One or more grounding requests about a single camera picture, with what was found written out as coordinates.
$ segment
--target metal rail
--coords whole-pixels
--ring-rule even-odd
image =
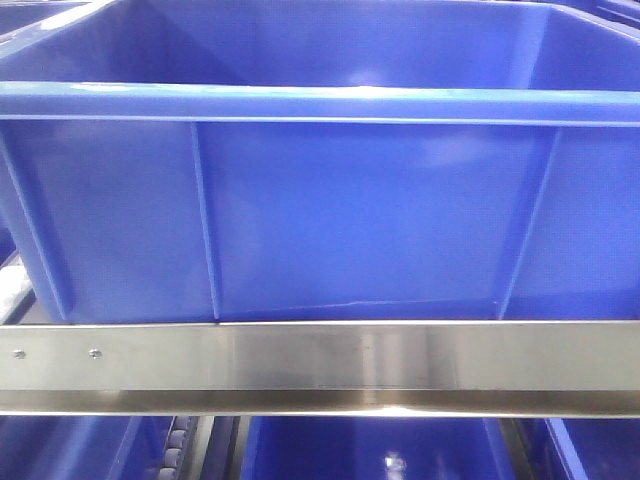
[[[638,321],[0,327],[0,411],[640,415]]]

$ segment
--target metal frame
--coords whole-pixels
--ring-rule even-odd
[[[640,414],[640,321],[0,327],[20,414]]]

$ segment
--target metal shelf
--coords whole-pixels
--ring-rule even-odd
[[[637,321],[2,326],[0,410],[633,416],[639,343]]]

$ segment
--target blue plastic crate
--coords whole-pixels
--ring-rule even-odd
[[[98,2],[0,46],[0,208],[55,321],[637,318],[639,64],[546,4]]]
[[[537,480],[640,477],[640,420],[523,421]]]
[[[155,480],[170,417],[1,417],[0,478]]]
[[[82,1],[0,1],[0,35],[81,5]]]
[[[513,480],[496,420],[256,417],[242,480]]]

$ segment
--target blue bin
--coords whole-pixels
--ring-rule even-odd
[[[81,1],[0,1],[0,35],[81,5]]]
[[[537,480],[640,477],[640,419],[523,421]]]
[[[2,417],[0,478],[155,480],[170,417]]]
[[[637,318],[638,65],[547,4],[105,0],[0,45],[0,205],[59,322]]]
[[[256,417],[241,480],[513,480],[496,420]]]

